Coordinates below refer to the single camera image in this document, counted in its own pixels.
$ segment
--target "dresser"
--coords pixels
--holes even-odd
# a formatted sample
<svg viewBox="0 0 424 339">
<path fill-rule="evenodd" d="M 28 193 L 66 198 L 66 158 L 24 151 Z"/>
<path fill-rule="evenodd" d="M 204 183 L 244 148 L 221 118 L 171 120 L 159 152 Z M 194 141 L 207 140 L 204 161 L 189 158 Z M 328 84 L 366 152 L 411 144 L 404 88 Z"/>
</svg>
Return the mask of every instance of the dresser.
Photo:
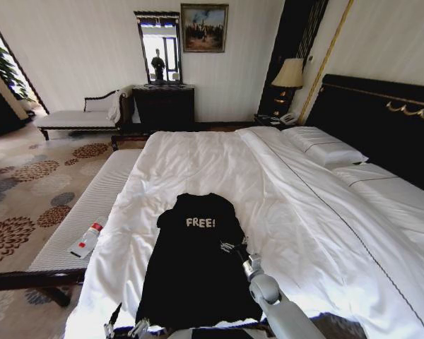
<svg viewBox="0 0 424 339">
<path fill-rule="evenodd" d="M 138 85 L 133 94 L 144 129 L 193 129 L 195 95 L 192 85 Z"/>
</svg>

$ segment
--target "bench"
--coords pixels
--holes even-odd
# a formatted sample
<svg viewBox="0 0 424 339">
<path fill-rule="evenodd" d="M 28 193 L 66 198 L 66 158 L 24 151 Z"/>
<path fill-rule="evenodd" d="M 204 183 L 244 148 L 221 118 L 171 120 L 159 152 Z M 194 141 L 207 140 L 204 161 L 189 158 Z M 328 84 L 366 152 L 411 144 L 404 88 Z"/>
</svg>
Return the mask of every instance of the bench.
<svg viewBox="0 0 424 339">
<path fill-rule="evenodd" d="M 83 282 L 91 254 L 79 259 L 67 249 L 99 215 L 109 215 L 129 178 L 141 150 L 114 152 L 69 214 L 58 226 L 25 272 L 0 273 L 0 291 L 33 288 L 65 307 L 70 299 L 58 287 Z"/>
<path fill-rule="evenodd" d="M 103 95 L 86 97 L 83 111 L 58 111 L 34 121 L 45 140 L 49 140 L 48 130 L 77 131 L 119 131 L 131 123 L 134 113 L 132 85 Z M 113 109 L 114 117 L 109 112 Z"/>
</svg>

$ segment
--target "sleeve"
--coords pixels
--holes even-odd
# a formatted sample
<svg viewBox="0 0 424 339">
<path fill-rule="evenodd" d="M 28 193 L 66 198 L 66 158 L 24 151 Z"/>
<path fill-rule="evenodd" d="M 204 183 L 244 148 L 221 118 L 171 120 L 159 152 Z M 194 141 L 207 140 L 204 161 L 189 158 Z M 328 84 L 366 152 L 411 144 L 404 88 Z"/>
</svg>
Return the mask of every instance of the sleeve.
<svg viewBox="0 0 424 339">
<path fill-rule="evenodd" d="M 157 227 L 162 228 L 165 225 L 173 225 L 177 221 L 178 218 L 178 210 L 179 210 L 179 196 L 176 199 L 175 205 L 171 210 L 166 210 L 157 219 Z"/>
<path fill-rule="evenodd" d="M 162 228 L 166 224 L 170 224 L 170 221 L 174 218 L 175 212 L 173 210 L 166 210 L 162 214 L 160 214 L 160 217 L 157 219 L 157 227 Z"/>
<path fill-rule="evenodd" d="M 227 200 L 224 200 L 218 226 L 218 234 L 222 242 L 227 242 L 234 246 L 243 242 L 245 234 L 240 227 L 239 220 L 235 216 L 234 206 Z"/>
</svg>

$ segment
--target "picture frame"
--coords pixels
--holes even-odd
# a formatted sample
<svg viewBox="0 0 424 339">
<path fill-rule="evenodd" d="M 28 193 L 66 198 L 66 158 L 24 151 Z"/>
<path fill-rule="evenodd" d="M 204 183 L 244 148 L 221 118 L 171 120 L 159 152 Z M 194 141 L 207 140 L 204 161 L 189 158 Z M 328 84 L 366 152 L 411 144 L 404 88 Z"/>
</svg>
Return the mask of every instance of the picture frame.
<svg viewBox="0 0 424 339">
<path fill-rule="evenodd" d="M 184 53 L 224 53 L 228 4 L 181 4 Z"/>
</svg>

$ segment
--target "floor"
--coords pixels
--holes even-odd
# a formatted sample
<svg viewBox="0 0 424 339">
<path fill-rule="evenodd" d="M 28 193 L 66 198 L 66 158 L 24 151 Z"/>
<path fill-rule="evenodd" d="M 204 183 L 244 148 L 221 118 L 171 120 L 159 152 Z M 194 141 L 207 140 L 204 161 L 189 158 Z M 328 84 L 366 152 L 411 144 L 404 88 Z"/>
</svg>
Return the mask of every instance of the floor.
<svg viewBox="0 0 424 339">
<path fill-rule="evenodd" d="M 219 126 L 209 131 L 234 131 Z M 111 155 L 110 133 L 49 131 L 27 124 L 0 137 L 0 272 L 25 270 Z M 120 143 L 119 149 L 145 142 Z M 0 292 L 0 338 L 62 339 L 80 287 L 61 308 L 34 290 Z M 358 323 L 325 314 L 313 320 L 327 338 L 365 338 Z"/>
</svg>

